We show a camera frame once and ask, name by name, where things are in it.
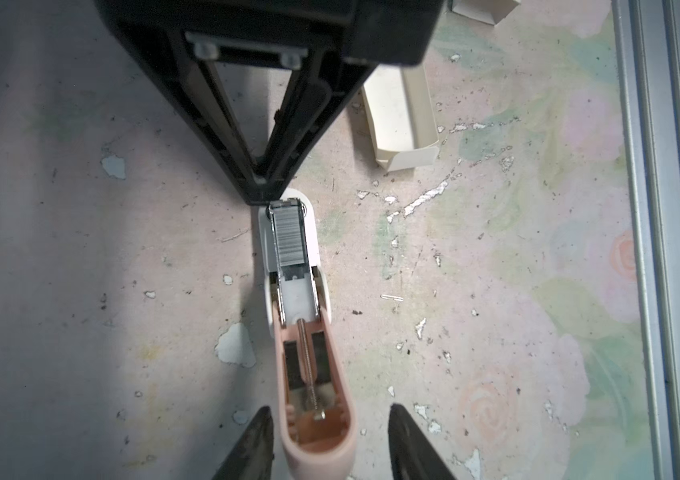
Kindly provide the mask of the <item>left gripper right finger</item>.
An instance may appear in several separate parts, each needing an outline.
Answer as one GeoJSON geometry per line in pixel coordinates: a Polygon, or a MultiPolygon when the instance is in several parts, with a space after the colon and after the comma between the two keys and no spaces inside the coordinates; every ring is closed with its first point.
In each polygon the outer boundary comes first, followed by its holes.
{"type": "Polygon", "coordinates": [[[390,408],[388,442],[395,480],[455,480],[408,410],[398,403],[390,408]]]}

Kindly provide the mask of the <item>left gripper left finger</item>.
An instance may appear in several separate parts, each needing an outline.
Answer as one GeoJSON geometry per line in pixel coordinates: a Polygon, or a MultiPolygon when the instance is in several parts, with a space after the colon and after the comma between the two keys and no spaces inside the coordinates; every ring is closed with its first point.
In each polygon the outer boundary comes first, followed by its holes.
{"type": "Polygon", "coordinates": [[[218,468],[213,480],[270,480],[274,461],[274,421],[261,407],[218,468]]]}

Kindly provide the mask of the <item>white staple box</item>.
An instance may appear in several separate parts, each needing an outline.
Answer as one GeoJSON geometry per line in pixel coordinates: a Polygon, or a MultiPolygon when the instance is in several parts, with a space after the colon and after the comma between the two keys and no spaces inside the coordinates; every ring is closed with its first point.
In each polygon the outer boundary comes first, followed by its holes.
{"type": "Polygon", "coordinates": [[[521,5],[519,0],[452,0],[451,11],[495,26],[521,5]]]}

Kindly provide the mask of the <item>pink stapler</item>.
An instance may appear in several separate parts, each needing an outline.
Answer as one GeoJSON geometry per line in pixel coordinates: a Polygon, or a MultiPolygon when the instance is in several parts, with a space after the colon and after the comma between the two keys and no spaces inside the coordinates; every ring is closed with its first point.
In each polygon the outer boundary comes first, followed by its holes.
{"type": "Polygon", "coordinates": [[[264,294],[275,341],[277,430],[295,479],[345,479],[357,416],[332,331],[313,205],[288,188],[258,211],[264,294]]]}

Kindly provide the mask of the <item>staple box tray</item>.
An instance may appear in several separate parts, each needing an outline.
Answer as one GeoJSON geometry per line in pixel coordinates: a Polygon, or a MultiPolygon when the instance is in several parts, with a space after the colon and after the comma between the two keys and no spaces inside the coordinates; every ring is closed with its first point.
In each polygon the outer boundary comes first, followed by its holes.
{"type": "Polygon", "coordinates": [[[362,95],[380,167],[395,172],[434,163],[440,139],[423,66],[381,65],[362,95]]]}

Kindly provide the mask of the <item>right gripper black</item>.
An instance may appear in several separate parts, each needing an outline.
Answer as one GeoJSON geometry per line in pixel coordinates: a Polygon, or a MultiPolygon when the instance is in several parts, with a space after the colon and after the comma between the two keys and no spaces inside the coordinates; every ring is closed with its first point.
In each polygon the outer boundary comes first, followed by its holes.
{"type": "Polygon", "coordinates": [[[442,1],[97,1],[103,21],[249,205],[281,197],[375,64],[421,63],[442,1]],[[241,135],[214,64],[185,34],[325,49],[291,74],[261,161],[241,135]]]}

